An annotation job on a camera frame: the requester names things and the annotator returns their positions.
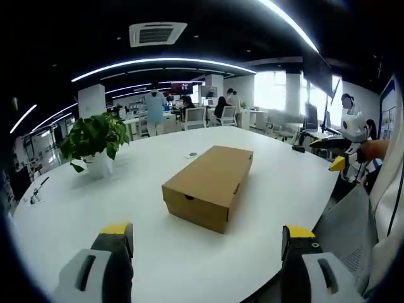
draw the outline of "green leaves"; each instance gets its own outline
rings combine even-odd
[[[106,150],[108,157],[115,160],[119,145],[125,143],[129,144],[125,124],[105,112],[86,119],[78,119],[62,142],[61,153],[65,159],[72,161],[72,159],[84,160],[85,156]],[[84,170],[79,165],[70,164],[77,172]]]
[[[84,170],[83,167],[81,167],[80,165],[76,165],[73,162],[70,162],[70,165],[73,166],[73,168],[77,171],[77,172],[82,172]]]

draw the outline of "person in blue shirt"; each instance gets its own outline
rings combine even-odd
[[[151,85],[151,92],[145,97],[147,106],[147,130],[149,136],[163,134],[163,113],[165,98],[162,93],[157,90],[157,83]]]

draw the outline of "cable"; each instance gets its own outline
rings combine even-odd
[[[400,202],[400,197],[401,197],[401,190],[403,189],[403,180],[404,180],[404,163],[403,163],[403,170],[401,172],[401,179],[400,179],[400,185],[398,186],[398,194],[397,194],[397,200],[396,204],[394,206],[393,214],[391,216],[390,224],[389,224],[389,229],[387,231],[387,236],[389,236],[391,232],[391,228],[393,226],[393,221],[394,217],[396,216],[397,208],[398,208],[398,203]]]

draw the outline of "white flower pot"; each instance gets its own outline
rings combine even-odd
[[[92,179],[110,177],[112,174],[112,159],[107,156],[105,150],[102,153],[96,153],[95,157],[85,157],[87,163],[88,175]]]

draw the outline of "round white table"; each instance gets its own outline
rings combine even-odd
[[[241,200],[224,235],[168,213],[162,184],[212,145],[254,151]],[[37,205],[21,202],[13,220],[23,260],[49,294],[60,269],[89,248],[107,224],[134,227],[133,302],[237,303],[281,268],[282,227],[312,229],[337,173],[329,163],[267,136],[232,126],[197,129],[122,147],[111,179],[89,180],[68,164],[49,177]]]

